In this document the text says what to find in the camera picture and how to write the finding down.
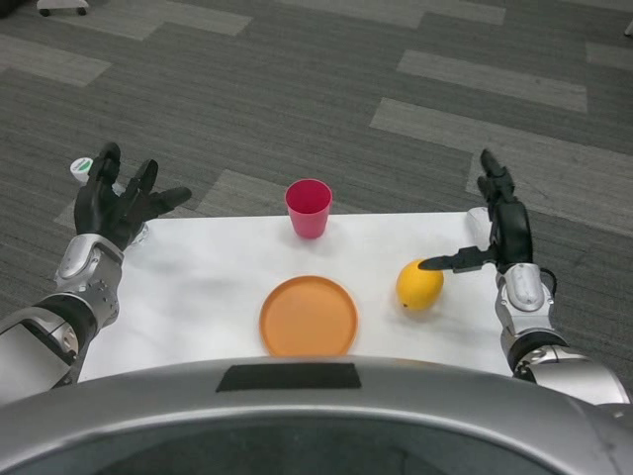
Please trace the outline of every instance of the orange plate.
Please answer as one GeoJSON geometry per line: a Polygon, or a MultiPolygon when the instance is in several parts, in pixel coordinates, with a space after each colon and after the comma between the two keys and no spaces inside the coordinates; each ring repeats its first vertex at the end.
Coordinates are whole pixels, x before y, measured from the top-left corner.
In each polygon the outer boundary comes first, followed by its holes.
{"type": "Polygon", "coordinates": [[[313,275],[273,290],[259,316],[259,331],[274,356],[345,354],[357,327],[356,306],[345,289],[313,275]]]}

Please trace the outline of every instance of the lemon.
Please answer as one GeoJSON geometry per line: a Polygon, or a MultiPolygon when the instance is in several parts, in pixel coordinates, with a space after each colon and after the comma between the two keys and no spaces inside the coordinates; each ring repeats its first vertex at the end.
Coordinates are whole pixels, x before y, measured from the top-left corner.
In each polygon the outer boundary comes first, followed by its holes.
{"type": "Polygon", "coordinates": [[[444,285],[444,273],[440,270],[421,270],[415,260],[405,267],[396,284],[398,298],[409,310],[428,309],[435,303],[444,285]]]}

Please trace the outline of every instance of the cable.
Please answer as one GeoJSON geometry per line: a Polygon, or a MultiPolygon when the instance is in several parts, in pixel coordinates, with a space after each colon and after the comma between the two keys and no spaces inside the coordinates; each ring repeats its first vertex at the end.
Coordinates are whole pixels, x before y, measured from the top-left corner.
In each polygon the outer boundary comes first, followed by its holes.
{"type": "Polygon", "coordinates": [[[552,278],[552,290],[550,290],[550,292],[552,293],[552,298],[554,298],[556,296],[556,289],[558,288],[558,279],[556,278],[556,274],[550,269],[546,269],[544,267],[541,267],[541,272],[552,278]]]}

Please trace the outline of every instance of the white tabletop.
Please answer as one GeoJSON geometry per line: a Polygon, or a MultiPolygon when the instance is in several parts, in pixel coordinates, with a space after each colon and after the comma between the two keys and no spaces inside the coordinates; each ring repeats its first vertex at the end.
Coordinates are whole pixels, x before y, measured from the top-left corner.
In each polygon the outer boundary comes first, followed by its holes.
{"type": "Polygon", "coordinates": [[[80,380],[176,363],[267,354],[259,311],[298,275],[321,275],[354,299],[350,353],[509,374],[495,314],[495,269],[445,272],[429,311],[410,314],[396,280],[412,260],[473,245],[466,213],[331,216],[323,237],[297,237],[288,217],[157,220],[126,251],[119,319],[88,351],[80,380]]]}

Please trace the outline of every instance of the pink cup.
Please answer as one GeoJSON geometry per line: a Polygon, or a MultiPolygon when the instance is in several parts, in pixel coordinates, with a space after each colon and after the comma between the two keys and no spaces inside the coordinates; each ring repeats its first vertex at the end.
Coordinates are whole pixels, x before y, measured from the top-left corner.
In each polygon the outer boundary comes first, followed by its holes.
{"type": "Polygon", "coordinates": [[[332,190],[322,181],[299,180],[286,190],[286,204],[295,233],[302,238],[316,239],[325,231],[332,190]]]}

